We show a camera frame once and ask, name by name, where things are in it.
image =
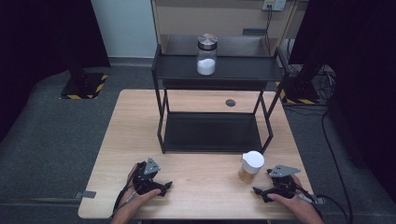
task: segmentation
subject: jar with white powder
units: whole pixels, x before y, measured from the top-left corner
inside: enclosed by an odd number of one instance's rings
[[[212,75],[216,68],[218,38],[215,35],[198,36],[197,71],[204,76]]]

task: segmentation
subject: wall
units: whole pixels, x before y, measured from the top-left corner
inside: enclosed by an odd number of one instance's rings
[[[157,47],[149,0],[92,0],[108,57],[154,58]]]

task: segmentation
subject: shelf lower tier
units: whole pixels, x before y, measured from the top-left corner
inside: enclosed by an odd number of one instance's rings
[[[163,143],[165,151],[262,151],[252,113],[169,113]]]

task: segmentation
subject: silver lid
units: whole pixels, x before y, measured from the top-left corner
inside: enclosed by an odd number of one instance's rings
[[[204,34],[198,36],[198,48],[212,50],[218,47],[218,38],[215,35]]]

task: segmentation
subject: person's left hand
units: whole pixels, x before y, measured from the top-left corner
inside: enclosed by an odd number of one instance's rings
[[[130,176],[136,169],[136,164],[134,165],[134,168],[132,168],[131,172],[128,174],[127,181],[129,180]],[[134,193],[134,187],[129,187],[127,191],[123,194],[119,207],[126,202],[129,196]],[[119,223],[128,223],[133,217],[134,214],[139,210],[139,208],[151,200],[152,198],[155,198],[158,194],[161,193],[160,189],[154,189],[152,191],[149,191],[145,194],[139,195],[136,193],[136,195],[132,198],[130,202],[125,204],[120,210],[117,211],[117,213],[114,215],[113,219],[111,220],[111,223],[113,224],[119,224]]]

